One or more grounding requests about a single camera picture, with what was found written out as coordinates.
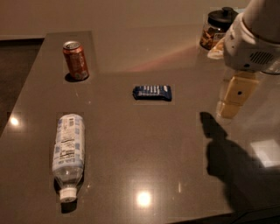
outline white wall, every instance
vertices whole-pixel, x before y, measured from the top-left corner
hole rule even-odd
[[[249,0],[2,0],[0,39],[127,27],[203,24],[216,7]]]

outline table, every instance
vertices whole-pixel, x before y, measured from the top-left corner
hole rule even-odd
[[[171,223],[214,216],[241,223],[279,214],[279,77],[258,74],[262,84],[238,116],[216,119],[228,69],[200,48],[201,28],[48,34],[0,139],[3,222]],[[85,48],[90,76],[82,82],[65,79],[62,46],[70,39]],[[136,101],[133,87],[150,84],[170,85],[173,100]],[[53,146],[57,121],[69,113],[84,118],[86,164],[78,200],[61,205]],[[209,115],[212,134],[227,137],[206,137]]]

